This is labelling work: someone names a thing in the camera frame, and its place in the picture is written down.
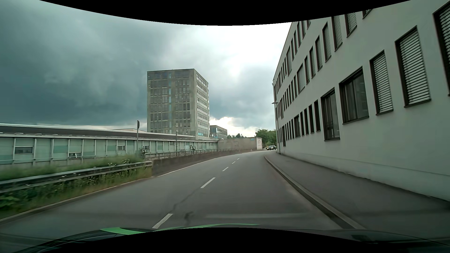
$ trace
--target road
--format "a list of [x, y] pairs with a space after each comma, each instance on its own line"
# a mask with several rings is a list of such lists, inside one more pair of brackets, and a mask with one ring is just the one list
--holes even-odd
[[0, 226], [0, 252], [108, 227], [256, 223], [340, 229], [265, 160], [267, 152], [205, 161]]

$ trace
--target weeds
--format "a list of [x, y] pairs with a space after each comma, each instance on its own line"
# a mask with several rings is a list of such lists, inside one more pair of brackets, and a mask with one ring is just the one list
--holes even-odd
[[151, 176], [151, 166], [138, 167], [10, 191], [0, 195], [0, 219]]

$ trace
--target dark storm cloud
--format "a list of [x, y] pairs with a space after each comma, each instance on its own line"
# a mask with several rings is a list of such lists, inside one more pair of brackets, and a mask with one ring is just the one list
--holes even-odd
[[270, 67], [242, 68], [237, 81], [222, 79], [210, 85], [211, 116], [235, 117], [233, 124], [245, 128], [274, 128], [273, 72]]
[[146, 71], [181, 25], [40, 1], [0, 2], [0, 122], [108, 125], [146, 118]]

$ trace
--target sky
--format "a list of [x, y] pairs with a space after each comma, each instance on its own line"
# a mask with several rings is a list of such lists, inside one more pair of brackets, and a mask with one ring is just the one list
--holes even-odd
[[195, 68], [210, 124], [275, 129], [272, 80], [290, 23], [194, 26], [0, 1], [0, 123], [146, 130], [146, 72]]

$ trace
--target grass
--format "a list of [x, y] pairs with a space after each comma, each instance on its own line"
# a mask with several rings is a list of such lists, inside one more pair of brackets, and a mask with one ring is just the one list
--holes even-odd
[[96, 158], [92, 161], [85, 162], [82, 164], [69, 165], [69, 166], [42, 166], [42, 167], [30, 167], [30, 168], [18, 168], [11, 167], [0, 170], [0, 181], [11, 180], [16, 178], [23, 178], [29, 176], [47, 175], [58, 172], [67, 172], [82, 170], [94, 167], [105, 167], [111, 165], [118, 165], [124, 163], [138, 163], [143, 162], [142, 158], [136, 157], [135, 155], [124, 155], [115, 157], [105, 157]]
[[142, 166], [7, 192], [0, 195], [0, 219], [151, 176], [151, 166]]

